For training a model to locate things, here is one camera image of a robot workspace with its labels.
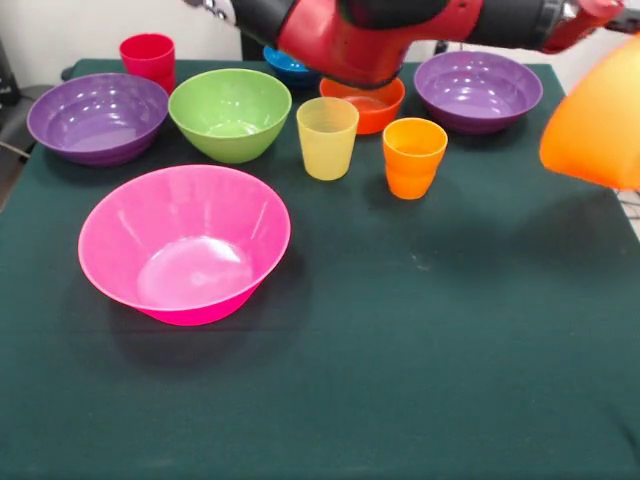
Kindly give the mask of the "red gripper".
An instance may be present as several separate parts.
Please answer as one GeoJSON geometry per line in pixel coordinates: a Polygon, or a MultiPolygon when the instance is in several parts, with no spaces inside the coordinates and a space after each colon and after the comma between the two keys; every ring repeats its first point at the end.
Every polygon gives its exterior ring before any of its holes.
{"type": "Polygon", "coordinates": [[[613,32],[638,34],[638,15],[621,14],[616,17],[624,7],[622,0],[563,1],[558,20],[547,37],[547,53],[560,53],[604,26],[613,32]]]}

